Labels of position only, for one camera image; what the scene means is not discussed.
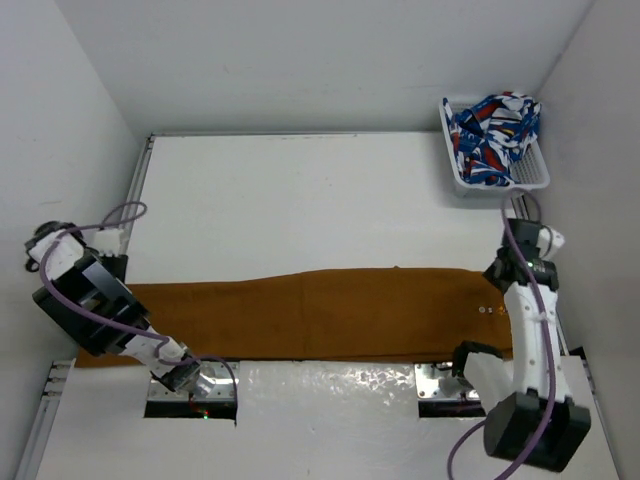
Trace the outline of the brown trousers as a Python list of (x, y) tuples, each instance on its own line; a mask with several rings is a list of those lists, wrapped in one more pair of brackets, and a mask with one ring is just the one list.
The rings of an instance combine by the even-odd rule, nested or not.
[(130, 288), (151, 325), (197, 355), (424, 363), (474, 341), (512, 356), (503, 296), (476, 271), (336, 269)]

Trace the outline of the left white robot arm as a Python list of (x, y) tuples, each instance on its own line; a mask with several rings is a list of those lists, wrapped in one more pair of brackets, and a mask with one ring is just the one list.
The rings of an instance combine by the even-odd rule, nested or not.
[(124, 231), (103, 229), (94, 241), (73, 223), (49, 221), (34, 231), (25, 243), (25, 268), (43, 281), (34, 302), (90, 355), (134, 358), (169, 391), (193, 393), (201, 362), (151, 326), (150, 312), (124, 283)]

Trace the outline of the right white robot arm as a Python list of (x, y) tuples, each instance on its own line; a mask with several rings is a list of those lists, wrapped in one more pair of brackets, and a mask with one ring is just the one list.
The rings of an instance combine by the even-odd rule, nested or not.
[(564, 239), (539, 221), (507, 218), (496, 258), (483, 276), (503, 296), (512, 359), (497, 348), (462, 342), (439, 382), (443, 395), (475, 391), (485, 412), (485, 453), (508, 462), (501, 478), (528, 465), (560, 473), (591, 428), (561, 365), (556, 305), (559, 279), (552, 256)]

